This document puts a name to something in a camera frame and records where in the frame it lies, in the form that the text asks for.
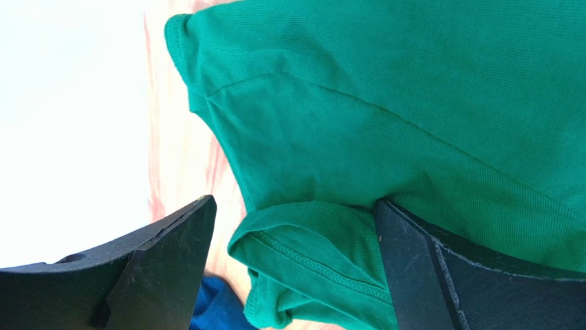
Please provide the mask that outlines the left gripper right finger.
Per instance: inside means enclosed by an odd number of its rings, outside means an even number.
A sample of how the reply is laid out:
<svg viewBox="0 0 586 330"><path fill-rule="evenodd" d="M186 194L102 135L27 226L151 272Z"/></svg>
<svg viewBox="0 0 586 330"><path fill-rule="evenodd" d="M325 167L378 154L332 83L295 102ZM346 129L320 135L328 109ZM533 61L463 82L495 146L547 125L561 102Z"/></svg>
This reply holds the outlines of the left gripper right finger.
<svg viewBox="0 0 586 330"><path fill-rule="evenodd" d="M583 273L488 249L386 199L374 219L399 328L585 328Z"/></svg>

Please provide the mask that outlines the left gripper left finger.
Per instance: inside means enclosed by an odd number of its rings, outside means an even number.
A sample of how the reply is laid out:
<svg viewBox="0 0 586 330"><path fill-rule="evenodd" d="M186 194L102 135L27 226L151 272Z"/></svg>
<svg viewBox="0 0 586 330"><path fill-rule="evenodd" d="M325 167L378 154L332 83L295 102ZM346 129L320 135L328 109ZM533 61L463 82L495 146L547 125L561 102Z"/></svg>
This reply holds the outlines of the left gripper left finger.
<svg viewBox="0 0 586 330"><path fill-rule="evenodd" d="M1 270L2 329L187 329L213 236L210 195L56 263Z"/></svg>

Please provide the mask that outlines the green t shirt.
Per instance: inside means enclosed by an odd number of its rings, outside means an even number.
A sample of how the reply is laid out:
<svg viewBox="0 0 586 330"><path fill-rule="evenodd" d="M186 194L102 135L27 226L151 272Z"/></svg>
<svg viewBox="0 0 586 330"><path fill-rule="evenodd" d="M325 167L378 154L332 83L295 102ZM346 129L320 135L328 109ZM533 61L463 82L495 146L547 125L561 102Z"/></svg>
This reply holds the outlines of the green t shirt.
<svg viewBox="0 0 586 330"><path fill-rule="evenodd" d="M382 198L585 271L584 1L236 1L164 35L243 196L253 326L395 329Z"/></svg>

